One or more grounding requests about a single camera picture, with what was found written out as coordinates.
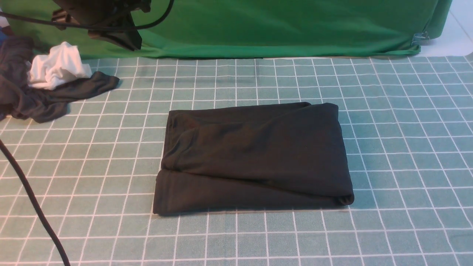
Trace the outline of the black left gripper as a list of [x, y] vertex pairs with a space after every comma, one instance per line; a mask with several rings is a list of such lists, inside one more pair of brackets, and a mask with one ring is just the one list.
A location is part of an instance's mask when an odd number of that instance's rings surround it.
[[91, 27], [88, 36], [93, 40], [106, 41], [129, 51], [142, 48], [142, 37], [136, 30], [131, 12], [150, 12], [150, 0], [55, 0], [54, 3], [60, 9], [52, 13], [51, 22], [57, 23], [58, 29], [64, 30], [69, 24]]

